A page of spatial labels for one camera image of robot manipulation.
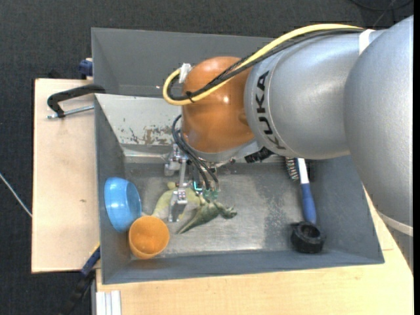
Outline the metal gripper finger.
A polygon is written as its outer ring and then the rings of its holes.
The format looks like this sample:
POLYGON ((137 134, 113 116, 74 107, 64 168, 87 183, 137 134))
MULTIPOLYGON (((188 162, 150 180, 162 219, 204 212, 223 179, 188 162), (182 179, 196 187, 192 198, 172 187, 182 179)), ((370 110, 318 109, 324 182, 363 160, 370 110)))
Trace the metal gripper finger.
POLYGON ((169 152, 163 174, 165 176, 173 176, 176 171, 179 171, 183 162, 188 161, 188 156, 184 153, 178 144, 174 144, 172 150, 169 152))
POLYGON ((178 222, 180 216, 184 213, 188 200, 185 189, 174 190, 169 202, 169 222, 178 222))

